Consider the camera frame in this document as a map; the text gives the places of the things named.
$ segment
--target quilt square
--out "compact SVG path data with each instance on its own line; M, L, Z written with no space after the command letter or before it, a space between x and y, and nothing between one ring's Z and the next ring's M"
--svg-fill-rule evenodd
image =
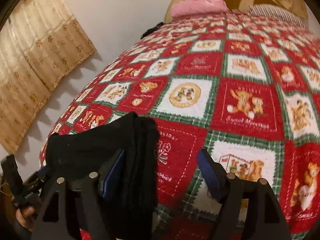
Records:
M79 105L77 108L75 108L68 120L66 121L66 124L72 126L86 108L87 106L82 105Z
M213 76L172 76L150 116L208 127L218 83Z
M248 34L243 33L228 33L227 39L233 40L233 41L248 41L252 42L251 37Z
M124 67L118 72L118 75L113 78L113 81L124 81L124 80L136 80L145 74L151 62L142 62L131 64L128 67Z
M147 70L144 78L165 76L173 73L180 57L168 57L156 60Z
M160 204L178 208L197 166L206 129L155 119L160 134L157 146L157 195Z
M281 177L284 158L284 143L272 143L247 137L210 130L204 143L211 158L220 163L226 172L232 172L241 179L257 181L268 180L276 196L281 188ZM200 219L215 220L221 205L214 200L199 169L183 198L185 206ZM239 221L244 221L246 207L243 204L239 213Z
M270 59L267 60L267 63L274 81L277 82L284 91L308 91L308 87L295 64L283 62L273 63Z
M120 70L122 70L122 68L116 68L114 70L111 70L103 77L103 79L101 79L101 81L99 83L107 83L107 82L111 81L113 79L113 77L116 76L120 72Z
M128 95L120 102L117 110L135 111L137 114L147 114L167 85L168 77L156 77L135 82Z
M226 53L224 55L222 75L250 82L271 83L271 76L262 57Z
M78 132L87 131L99 125L105 124L111 116L112 110L107 106L93 104L88 106L75 122L73 128Z
M309 66L299 66L309 89L314 93L320 93L320 71Z
M179 43L177 45L170 44L166 47L166 50L161 54L161 57L173 57L186 54L192 45L192 41Z
M162 52L164 52L164 50L165 50L165 48L152 49L152 50L149 50L147 52L141 53L133 61L131 61L131 64L132 63L141 62L141 61L155 60L155 59L160 57L160 55L162 54Z
M285 137L295 143L319 141L319 116L313 100L307 92L284 93L277 86L285 121Z
M251 42L226 40L224 47L224 51L227 53L246 54L253 57L261 55L259 47Z
M260 47L264 55L270 57L273 62L291 62L286 53L276 47L268 47L264 43L260 43Z
M284 138L274 86L222 79L211 129L278 140Z
M179 61L175 75L208 75L219 76L222 65L221 52L189 53Z
M131 82L114 82L100 93L94 103L116 107L129 91Z
M190 48L190 52L212 52L223 50L223 40L200 40L196 41Z
M121 111L117 111L117 110L114 110L109 118L109 120L107 121L107 123L111 123L117 119L119 119L120 117L123 117L125 116L127 113L125 112L121 112Z
M300 49L297 47L297 45L292 41L286 41L286 40L283 40L283 39L277 39L277 42L278 42L278 44L280 46L282 46L285 49L292 50L292 51L297 51L297 52L300 51Z
M320 146L307 143L295 147L285 144L284 174L279 203L291 232L309 230L320 209L317 181L320 169Z

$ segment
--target black cloth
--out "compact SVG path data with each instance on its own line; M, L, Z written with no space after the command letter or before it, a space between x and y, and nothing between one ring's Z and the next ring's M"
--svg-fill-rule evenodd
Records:
M48 139L46 163L51 183L57 177L81 179L98 171L118 149L125 150L125 167L117 197L106 205L107 216L120 239L149 239L156 206L156 156L159 133L153 119L134 112L94 129L53 134Z
M147 37L148 35L150 35L151 33L155 32L156 30L158 30L161 26L163 26L164 23L163 22L159 22L155 27L148 29L147 31L145 31L140 39L142 40L144 37Z

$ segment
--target white quilt square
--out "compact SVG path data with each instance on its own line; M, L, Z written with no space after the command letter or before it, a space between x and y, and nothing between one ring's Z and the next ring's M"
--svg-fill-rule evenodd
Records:
M204 118L211 87L211 80L173 78L156 111Z
M228 54L227 72L267 81L267 75L259 58Z
M133 52L131 52L129 54L129 56L132 56L132 55L135 55L135 54L139 54L141 52L143 52L148 46L144 46L144 47L141 47L141 48L137 48L135 49Z
M217 22L211 22L211 23L210 23L210 26L211 26L211 27L214 27L214 26L224 26L224 21L220 20L220 21L217 21Z
M190 51L192 52L209 52L209 51L220 51L222 40L200 40L196 41L192 45Z
M122 68L111 70L99 83L109 82Z
M67 122L73 124L86 108L87 106L78 106L68 118Z
M289 58L282 49L278 49L276 47L267 47L264 43L261 43L260 46L264 53L269 56L273 62L289 62Z
M82 99L84 99L89 93L90 91L92 90L92 88L89 88L87 90L85 90L76 100L76 102L81 102Z
M164 50L165 50L165 48L152 49L152 50L149 50L147 52L141 53L133 61L131 61L131 64L132 63L137 63L137 62L140 62L140 61L150 61L150 60L157 59L157 58L159 58L161 53L164 52Z
M215 141L211 158L220 163L226 172L232 172L241 179L257 181L260 178L265 178L270 186L273 186L276 168L276 153L274 151ZM221 205L211 197L203 180L192 206L201 211L218 214ZM246 210L244 207L240 209L238 218L240 221L245 220Z
M109 71L111 69L113 69L118 63L120 62L120 60L112 63L109 67L107 67L103 72Z
M252 42L251 37L248 34L243 34L243 33L228 33L228 39L234 40L234 41Z
M286 40L282 40L282 39L277 39L277 42L280 46L288 49L288 50L293 50L293 51L300 51L297 47L296 44L294 44L294 42L292 41L286 41Z
M305 134L319 136L317 118L313 111L310 98L299 93L291 96L283 93L283 97L289 115L293 137L298 138Z
M180 43L186 43L186 42L190 42L190 41L195 41L196 39L199 38L200 35L195 35L195 36L189 36L189 37L185 37L185 38L181 38L179 40L177 40L174 44L180 44Z
M116 106L127 94L130 84L131 82L116 82L109 84L95 99L95 102L105 102L112 106Z
M307 66L300 66L300 69L304 74L310 88L320 91L320 71Z
M169 57L155 61L149 67L144 77L156 77L170 74L172 69L177 65L179 58L180 57Z

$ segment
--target quilt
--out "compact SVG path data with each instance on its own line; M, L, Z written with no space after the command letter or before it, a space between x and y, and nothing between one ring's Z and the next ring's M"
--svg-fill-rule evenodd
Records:
M155 239L207 238L220 205L197 167L203 147L227 172L268 180L292 239L320 214L320 41L308 30L239 11L166 24L103 69L50 134L131 111L160 133Z

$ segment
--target bed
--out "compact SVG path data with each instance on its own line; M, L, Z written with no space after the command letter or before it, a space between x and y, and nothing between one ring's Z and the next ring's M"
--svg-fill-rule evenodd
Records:
M267 179L292 239L302 239L320 214L320 41L295 24L243 11L275 0L230 0L236 10L171 22L178 1L167 24L102 70L50 134L76 134L130 111L154 118L155 239L207 238L220 205L197 167L203 147L227 172ZM239 230L245 212L244 205Z

